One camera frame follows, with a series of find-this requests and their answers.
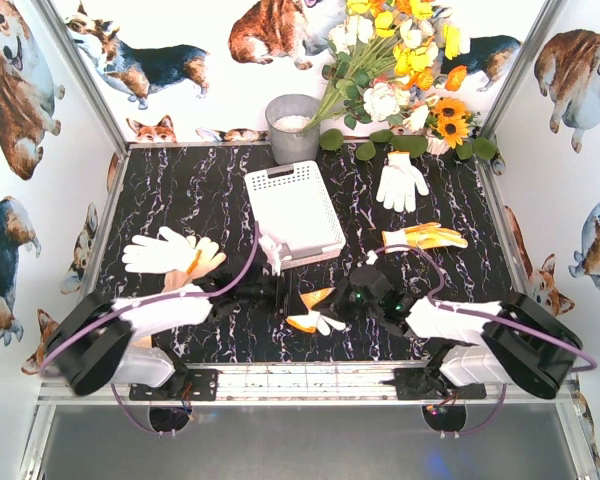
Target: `white basket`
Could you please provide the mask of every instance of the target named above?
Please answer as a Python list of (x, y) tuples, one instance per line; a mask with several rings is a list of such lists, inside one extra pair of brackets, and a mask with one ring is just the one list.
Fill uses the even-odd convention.
[(249, 173), (245, 182), (260, 229), (289, 246), (283, 270), (340, 255), (344, 232), (316, 162)]

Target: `yellow glove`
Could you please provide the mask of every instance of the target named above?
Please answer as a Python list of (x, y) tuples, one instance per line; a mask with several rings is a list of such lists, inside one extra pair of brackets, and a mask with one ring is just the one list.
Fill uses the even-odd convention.
[(436, 247), (467, 248), (469, 243), (462, 238), (460, 233), (448, 228), (442, 228), (439, 223), (425, 223), (408, 227), (397, 232), (382, 232), (384, 245), (405, 245), (419, 247), (423, 250)]

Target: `black marble surface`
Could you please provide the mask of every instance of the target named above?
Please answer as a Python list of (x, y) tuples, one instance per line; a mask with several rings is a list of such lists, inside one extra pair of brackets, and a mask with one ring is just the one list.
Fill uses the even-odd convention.
[[(511, 279), (476, 169), (425, 154), (415, 160), (430, 188), (417, 211), (396, 213), (375, 201), (386, 155), (355, 160), (355, 146), (321, 152), (316, 160), (342, 224), (347, 245), (339, 258), (297, 269), (301, 293), (333, 286), (364, 252), (382, 245), (381, 232), (436, 221), (462, 233), (465, 250), (430, 250), (442, 267), (446, 288), (439, 298), (484, 302), (502, 298)], [(155, 237), (167, 225), (183, 235), (220, 243), (229, 262), (242, 262), (255, 241), (243, 176), (275, 166), (268, 145), (134, 149), (116, 207), (96, 289), (113, 296), (143, 296), (162, 289), (162, 275), (125, 272), (122, 249), (133, 235)], [(413, 254), (380, 260), (393, 282), (426, 293), (437, 277)], [(176, 328), (155, 336), (193, 363), (405, 360), (427, 354), (427, 342), (390, 336), (374, 321), (353, 319), (344, 332), (309, 335), (284, 320), (244, 309), (218, 323)]]

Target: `cable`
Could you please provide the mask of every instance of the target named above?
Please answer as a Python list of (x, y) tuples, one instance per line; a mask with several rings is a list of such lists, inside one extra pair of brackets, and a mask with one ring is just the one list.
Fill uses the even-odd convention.
[(508, 320), (506, 318), (500, 318), (495, 315), (491, 315), (490, 313), (477, 312), (475, 310), (470, 310), (467, 308), (458, 308), (456, 305), (446, 305), (442, 300), (437, 300), (437, 299), (433, 298), (433, 296), (436, 293), (440, 292), (444, 288), (445, 282), (444, 282), (444, 275), (442, 273), (442, 270), (440, 269), (438, 264), (435, 262), (435, 260), (431, 257), (431, 255), (429, 255), (427, 252), (425, 252), (421, 248), (411, 247), (408, 245), (387, 245), (385, 247), (380, 247), (380, 248), (374, 250), (374, 253), (376, 253), (376, 254), (386, 253), (387, 250), (389, 250), (389, 249), (398, 250), (398, 251), (415, 252), (418, 255), (420, 255), (421, 257), (423, 257), (425, 260), (427, 260), (433, 266), (435, 271), (438, 273), (438, 277), (440, 278), (440, 283), (438, 284), (438, 286), (436, 286), (436, 288), (434, 288), (433, 290), (431, 290), (429, 292), (429, 294), (427, 295), (427, 298), (436, 308), (440, 308), (440, 309), (446, 310), (448, 312), (455, 312), (455, 313), (460, 313), (463, 315), (471, 315), (474, 317), (480, 317), (480, 318), (484, 318), (484, 319), (492, 321), (492, 322), (500, 323), (506, 327), (512, 328), (512, 329), (520, 331), (520, 332), (527, 333), (527, 334), (537, 337), (541, 340), (544, 340), (547, 343), (551, 343), (557, 347), (560, 347), (560, 348), (576, 355), (577, 357), (580, 357), (583, 360), (586, 360), (589, 363), (589, 365), (572, 368), (571, 369), (572, 372), (587, 372), (590, 370), (594, 370), (598, 367), (598, 362), (596, 362), (596, 360), (588, 353), (584, 352), (583, 350), (580, 350), (579, 348), (574, 347), (573, 345), (569, 345), (568, 343), (566, 343), (558, 338), (552, 337), (551, 335), (547, 335), (544, 332), (541, 332), (541, 331), (536, 330), (531, 327), (527, 327), (526, 325), (522, 325), (518, 322), (514, 322), (514, 321)]
[(249, 258), (245, 262), (240, 273), (227, 286), (221, 288), (220, 290), (216, 290), (215, 292), (169, 292), (169, 293), (164, 293), (164, 294), (156, 295), (151, 298), (147, 298), (145, 300), (139, 300), (137, 303), (132, 303), (130, 305), (127, 305), (126, 307), (121, 308), (120, 310), (117, 310), (115, 312), (110, 312), (110, 313), (100, 317), (98, 320), (96, 320), (92, 324), (88, 325), (87, 327), (83, 328), (82, 330), (76, 332), (74, 335), (69, 337), (62, 344), (60, 344), (56, 349), (54, 349), (51, 353), (49, 353), (46, 356), (46, 358), (44, 359), (44, 361), (42, 362), (42, 365), (40, 366), (40, 375), (42, 375), (44, 373), (44, 371), (47, 369), (47, 367), (58, 357), (58, 355), (60, 355), (62, 352), (64, 352), (71, 345), (76, 343), (78, 340), (83, 338), (85, 335), (102, 327), (110, 320), (113, 320), (114, 318), (119, 317), (120, 315), (122, 315), (124, 313), (127, 313), (131, 310), (135, 310), (136, 308), (142, 308), (146, 305), (151, 305), (153, 303), (162, 302), (164, 300), (171, 300), (173, 298), (182, 298), (182, 297), (213, 298), (213, 297), (218, 297), (218, 296), (228, 292), (233, 287), (235, 287), (240, 282), (240, 280), (242, 280), (242, 277), (244, 277), (246, 275), (247, 271), (249, 270), (249, 267), (251, 267), (251, 264), (253, 263), (253, 259), (255, 258), (256, 252), (258, 251), (258, 238), (260, 237), (260, 227), (258, 225), (258, 222), (255, 223), (254, 237), (255, 237), (255, 239), (253, 242), (253, 246), (251, 248), (251, 253), (249, 254)]

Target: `orange flower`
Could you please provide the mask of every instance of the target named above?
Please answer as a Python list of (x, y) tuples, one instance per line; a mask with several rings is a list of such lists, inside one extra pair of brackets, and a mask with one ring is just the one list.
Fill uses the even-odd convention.
[(465, 78), (467, 78), (467, 67), (460, 65), (449, 72), (444, 88), (450, 92), (457, 92), (460, 90)]
[(433, 73), (430, 68), (425, 68), (424, 71), (417, 74), (416, 86), (420, 90), (429, 90), (433, 85)]

